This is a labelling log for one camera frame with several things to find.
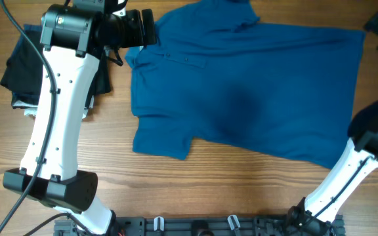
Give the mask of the blue polo shirt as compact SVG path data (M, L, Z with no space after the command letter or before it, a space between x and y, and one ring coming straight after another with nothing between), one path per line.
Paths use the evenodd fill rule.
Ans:
M201 138L332 168L347 142L365 33L261 22L249 1L199 1L126 54L133 151L185 159Z

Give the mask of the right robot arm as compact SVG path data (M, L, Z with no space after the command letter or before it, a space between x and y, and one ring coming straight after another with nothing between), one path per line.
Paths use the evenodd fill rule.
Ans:
M378 168L378 101L356 114L345 150L324 181L287 213L283 235L339 235L337 213L362 180Z

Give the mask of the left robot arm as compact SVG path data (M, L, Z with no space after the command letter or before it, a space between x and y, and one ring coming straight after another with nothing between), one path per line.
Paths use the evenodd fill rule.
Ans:
M125 1L66 1L51 5L41 26L43 76L33 132L3 186L56 209L79 235L119 235L114 211L96 196L97 175L78 168L77 142L100 60L121 48L155 44L153 12L129 10Z

